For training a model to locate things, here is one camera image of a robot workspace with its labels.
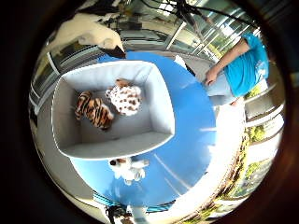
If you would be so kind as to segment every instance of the blue mat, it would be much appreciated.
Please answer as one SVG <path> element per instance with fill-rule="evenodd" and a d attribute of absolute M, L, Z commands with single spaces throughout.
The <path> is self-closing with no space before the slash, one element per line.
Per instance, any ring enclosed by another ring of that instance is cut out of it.
<path fill-rule="evenodd" d="M 99 63 L 119 60 L 107 55 Z M 202 84 L 172 60 L 148 52 L 127 52 L 126 60 L 155 63 L 164 77 L 176 120 L 176 134 L 164 145 L 136 156 L 149 160 L 146 177 L 131 186 L 115 179 L 107 161 L 71 159 L 82 179 L 93 190 L 114 203 L 156 206 L 174 201 L 203 176 L 215 145 L 216 120 Z"/>

